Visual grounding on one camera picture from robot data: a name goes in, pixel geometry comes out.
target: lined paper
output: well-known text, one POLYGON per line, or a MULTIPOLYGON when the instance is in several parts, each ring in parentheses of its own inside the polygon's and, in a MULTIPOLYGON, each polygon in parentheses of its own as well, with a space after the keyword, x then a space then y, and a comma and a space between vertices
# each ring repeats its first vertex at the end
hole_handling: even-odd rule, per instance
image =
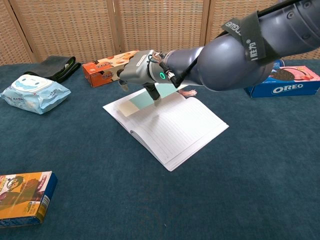
POLYGON ((227 127, 203 103, 190 97, 146 118, 134 131, 165 165, 220 124, 227 127))
POLYGON ((118 106, 135 92, 103 108, 169 171, 173 171, 229 126, 194 97, 175 92, 125 117, 118 106))

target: black strap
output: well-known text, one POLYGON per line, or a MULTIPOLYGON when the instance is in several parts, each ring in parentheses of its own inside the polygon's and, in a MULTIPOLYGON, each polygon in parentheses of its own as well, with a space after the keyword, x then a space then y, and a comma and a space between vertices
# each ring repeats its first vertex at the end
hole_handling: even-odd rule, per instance
POLYGON ((264 59, 266 57, 266 49, 260 29, 258 13, 253 12, 241 19, 240 27, 246 59, 248 61, 264 59))
POLYGON ((255 11, 241 20, 232 18, 221 27, 243 45, 248 61, 270 62, 278 58, 277 53, 262 36, 258 12, 255 11))

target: wet wipes package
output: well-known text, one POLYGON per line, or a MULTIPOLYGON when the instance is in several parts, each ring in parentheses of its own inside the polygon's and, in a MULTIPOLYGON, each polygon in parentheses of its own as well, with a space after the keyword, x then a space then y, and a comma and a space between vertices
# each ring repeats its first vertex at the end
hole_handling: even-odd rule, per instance
POLYGON ((0 97, 11 106, 44 114, 62 103, 70 93, 55 81, 26 74, 0 93, 0 97))

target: notebook page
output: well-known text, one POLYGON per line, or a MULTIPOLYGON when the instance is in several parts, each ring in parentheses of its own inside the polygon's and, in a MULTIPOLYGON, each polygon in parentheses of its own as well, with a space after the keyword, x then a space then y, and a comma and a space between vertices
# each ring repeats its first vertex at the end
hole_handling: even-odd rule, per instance
POLYGON ((219 134, 221 134, 228 127, 229 126, 221 120, 221 123, 216 128, 209 131, 205 136, 200 138, 198 141, 196 141, 191 146, 189 146, 187 149, 182 151, 180 154, 178 154, 172 160, 167 162, 164 165, 164 167, 166 169, 168 169, 169 171, 173 171, 178 166, 180 166, 182 163, 184 163, 188 158, 190 158, 192 155, 194 155, 196 152, 198 152, 200 149, 202 149, 205 145, 207 145, 209 142, 211 142, 214 138, 216 138, 219 134))
POLYGON ((123 116, 123 114, 119 111, 118 106, 121 105, 122 103, 132 99, 133 97, 143 93, 146 91, 144 88, 136 91, 128 96, 125 96, 123 98, 120 98, 114 102, 111 102, 105 106, 103 106, 103 109, 106 110, 112 117, 114 117, 115 120, 117 120, 122 127, 124 127, 125 130, 130 132, 130 130, 133 128, 131 125, 130 121, 123 116))
POLYGON ((224 123, 196 98, 143 120, 135 129, 163 165, 224 123))
POLYGON ((175 105, 178 105, 180 102, 185 101, 186 99, 179 93, 174 92, 173 94, 162 98, 158 106, 154 104, 135 112, 127 117, 125 117, 122 112, 118 109, 118 106, 122 103, 128 101, 130 98, 135 97, 143 93, 145 89, 134 92, 128 96, 125 96, 117 101, 111 102, 103 108, 114 117, 128 132, 134 130, 137 126, 140 125, 142 121, 149 120, 164 111, 168 108, 172 108, 175 105))
MULTIPOLYGON (((187 85, 181 84, 180 87, 175 88, 171 83, 162 83, 162 84, 155 84, 156 89, 158 90, 160 96, 162 99, 165 97, 173 94, 177 90, 180 90, 187 85)), ((131 114, 134 114, 138 112, 141 109, 144 109, 154 103, 153 99, 150 97, 149 93, 147 91, 144 91, 143 93, 131 98, 130 100, 120 104, 118 106, 119 110, 122 112, 122 114, 125 117, 130 116, 131 114)))
POLYGON ((145 141, 134 131, 131 131, 132 137, 134 137, 142 146, 144 146, 159 162, 158 156, 150 149, 150 147, 145 143, 145 141))

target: blue box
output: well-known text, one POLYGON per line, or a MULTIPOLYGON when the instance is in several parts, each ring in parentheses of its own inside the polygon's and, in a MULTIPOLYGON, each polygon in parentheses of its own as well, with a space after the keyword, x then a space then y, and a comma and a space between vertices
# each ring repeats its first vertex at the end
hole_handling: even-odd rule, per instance
POLYGON ((244 90, 251 98, 314 95, 320 77, 306 66, 274 67, 270 76, 257 86, 244 90))

